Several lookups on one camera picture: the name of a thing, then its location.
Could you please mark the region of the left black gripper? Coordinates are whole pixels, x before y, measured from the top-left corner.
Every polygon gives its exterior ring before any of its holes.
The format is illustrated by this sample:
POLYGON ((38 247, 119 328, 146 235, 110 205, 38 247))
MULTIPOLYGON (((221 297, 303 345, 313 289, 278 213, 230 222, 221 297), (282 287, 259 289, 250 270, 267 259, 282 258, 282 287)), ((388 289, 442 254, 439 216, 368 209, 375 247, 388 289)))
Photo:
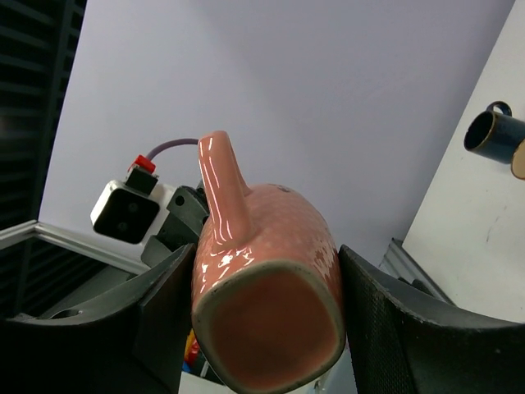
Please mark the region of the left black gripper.
POLYGON ((160 213, 141 242, 140 260, 149 267, 158 265, 183 245, 197 245, 209 216, 203 184, 196 188, 161 184, 159 191, 160 213))

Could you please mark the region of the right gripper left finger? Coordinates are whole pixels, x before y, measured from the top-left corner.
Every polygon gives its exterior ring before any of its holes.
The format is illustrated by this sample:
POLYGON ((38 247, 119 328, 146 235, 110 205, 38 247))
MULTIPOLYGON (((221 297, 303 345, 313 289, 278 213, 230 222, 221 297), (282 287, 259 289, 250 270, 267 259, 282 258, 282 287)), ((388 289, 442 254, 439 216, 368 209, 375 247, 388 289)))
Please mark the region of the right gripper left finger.
POLYGON ((194 245, 51 318, 1 321, 3 393, 177 393, 194 245))

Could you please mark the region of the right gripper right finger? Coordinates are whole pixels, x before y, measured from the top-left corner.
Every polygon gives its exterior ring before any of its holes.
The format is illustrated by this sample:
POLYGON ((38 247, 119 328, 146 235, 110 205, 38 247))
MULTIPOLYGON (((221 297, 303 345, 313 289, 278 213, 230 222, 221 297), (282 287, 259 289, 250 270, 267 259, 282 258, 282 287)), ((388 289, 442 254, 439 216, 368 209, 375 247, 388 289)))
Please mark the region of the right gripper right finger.
POLYGON ((524 326, 428 295, 342 245, 347 337, 360 393, 522 393, 524 326))

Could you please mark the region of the pink mug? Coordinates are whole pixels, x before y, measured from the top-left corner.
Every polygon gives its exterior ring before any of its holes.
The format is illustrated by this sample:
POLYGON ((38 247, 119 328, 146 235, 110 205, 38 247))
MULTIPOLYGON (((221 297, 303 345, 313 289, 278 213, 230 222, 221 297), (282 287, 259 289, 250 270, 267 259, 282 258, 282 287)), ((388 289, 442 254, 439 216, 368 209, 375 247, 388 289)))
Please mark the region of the pink mug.
POLYGON ((192 277, 198 344, 234 392, 293 391, 345 348, 334 239, 300 193, 247 185, 226 132, 199 141, 199 167, 210 214, 192 277))

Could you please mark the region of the blue mug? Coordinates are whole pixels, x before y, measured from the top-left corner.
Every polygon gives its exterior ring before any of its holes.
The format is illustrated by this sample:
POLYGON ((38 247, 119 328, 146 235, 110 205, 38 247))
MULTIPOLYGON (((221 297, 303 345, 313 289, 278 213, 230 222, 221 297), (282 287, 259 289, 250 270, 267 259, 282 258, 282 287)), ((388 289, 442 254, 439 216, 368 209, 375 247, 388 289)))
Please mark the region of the blue mug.
POLYGON ((463 146, 468 152, 510 165, 523 141, 524 121, 513 117, 506 102, 495 101, 472 121, 463 138, 463 146))

